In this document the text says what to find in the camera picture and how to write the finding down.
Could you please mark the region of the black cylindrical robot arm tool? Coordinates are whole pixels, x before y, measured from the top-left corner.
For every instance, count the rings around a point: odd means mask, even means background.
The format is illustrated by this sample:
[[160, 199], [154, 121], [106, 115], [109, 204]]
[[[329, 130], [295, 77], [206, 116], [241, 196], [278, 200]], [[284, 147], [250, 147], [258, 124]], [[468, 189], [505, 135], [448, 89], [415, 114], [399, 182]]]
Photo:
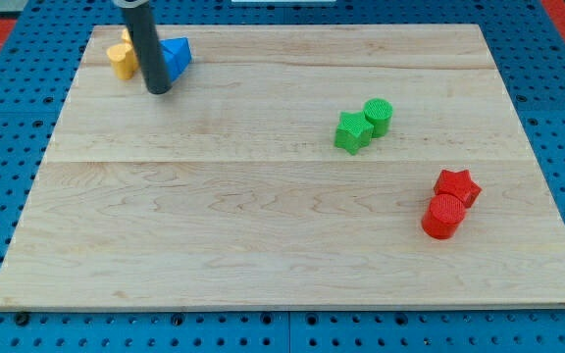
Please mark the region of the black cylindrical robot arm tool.
[[133, 49], [149, 93], [162, 95], [171, 79], [149, 0], [113, 0], [124, 18]]

